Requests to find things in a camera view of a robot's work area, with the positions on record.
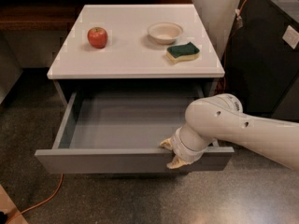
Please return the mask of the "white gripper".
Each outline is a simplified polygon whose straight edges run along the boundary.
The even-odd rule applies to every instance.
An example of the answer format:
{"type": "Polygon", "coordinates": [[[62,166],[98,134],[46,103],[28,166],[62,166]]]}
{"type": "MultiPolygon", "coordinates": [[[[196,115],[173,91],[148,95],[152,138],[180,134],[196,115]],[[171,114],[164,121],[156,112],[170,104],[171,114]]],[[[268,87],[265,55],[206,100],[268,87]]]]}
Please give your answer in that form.
{"type": "Polygon", "coordinates": [[[198,161],[206,151],[207,140],[191,128],[181,127],[171,138],[164,139],[159,147],[174,152],[175,157],[166,165],[173,170],[198,161]]]}

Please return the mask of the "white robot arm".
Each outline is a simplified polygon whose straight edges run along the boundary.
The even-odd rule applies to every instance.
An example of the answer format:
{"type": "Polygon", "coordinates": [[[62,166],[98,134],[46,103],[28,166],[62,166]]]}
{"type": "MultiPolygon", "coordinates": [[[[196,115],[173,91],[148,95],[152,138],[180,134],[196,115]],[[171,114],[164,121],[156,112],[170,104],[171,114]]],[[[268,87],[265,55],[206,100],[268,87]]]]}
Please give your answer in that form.
{"type": "Polygon", "coordinates": [[[299,124],[247,115],[240,101],[228,93],[190,103],[184,125],[160,146],[174,152],[175,157],[167,167],[177,169],[200,160],[215,140],[240,145],[299,170],[299,124]]]}

